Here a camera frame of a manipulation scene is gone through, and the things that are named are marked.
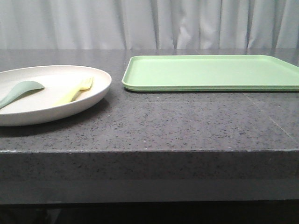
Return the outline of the yellow plastic fork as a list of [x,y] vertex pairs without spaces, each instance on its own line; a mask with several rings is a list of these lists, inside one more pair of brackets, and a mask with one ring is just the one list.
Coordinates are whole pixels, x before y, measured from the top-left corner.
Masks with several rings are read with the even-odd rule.
[[57,102],[54,103],[54,106],[67,104],[72,101],[74,96],[80,91],[86,91],[91,88],[93,84],[93,77],[88,77],[82,79],[78,84],[72,87],[66,94],[64,94]]

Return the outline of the beige round plate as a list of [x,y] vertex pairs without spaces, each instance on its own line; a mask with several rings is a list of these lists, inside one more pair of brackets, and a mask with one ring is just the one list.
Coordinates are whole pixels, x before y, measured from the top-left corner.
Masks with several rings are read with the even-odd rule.
[[[90,89],[77,94],[76,100],[54,104],[80,80],[93,77]],[[96,68],[75,65],[51,65],[3,71],[0,74],[0,97],[4,98],[19,82],[32,80],[44,89],[24,96],[0,111],[1,126],[26,126],[66,118],[82,112],[107,94],[111,76]]]

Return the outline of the light green serving tray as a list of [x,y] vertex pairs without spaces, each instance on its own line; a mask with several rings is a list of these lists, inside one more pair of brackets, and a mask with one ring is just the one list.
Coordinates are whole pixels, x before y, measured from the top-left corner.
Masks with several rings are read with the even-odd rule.
[[131,91],[298,91],[299,68],[265,55],[134,56]]

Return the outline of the sage green spoon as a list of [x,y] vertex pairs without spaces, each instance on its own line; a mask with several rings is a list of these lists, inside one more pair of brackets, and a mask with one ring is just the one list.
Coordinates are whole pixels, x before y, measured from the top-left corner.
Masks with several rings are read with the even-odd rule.
[[4,108],[14,100],[19,98],[21,95],[29,91],[42,90],[44,85],[36,81],[23,81],[16,84],[10,92],[0,101],[0,108]]

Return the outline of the grey pleated curtain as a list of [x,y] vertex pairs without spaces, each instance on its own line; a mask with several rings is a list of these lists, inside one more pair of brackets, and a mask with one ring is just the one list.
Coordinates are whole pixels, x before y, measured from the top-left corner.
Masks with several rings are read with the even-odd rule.
[[296,0],[3,0],[1,49],[299,46]]

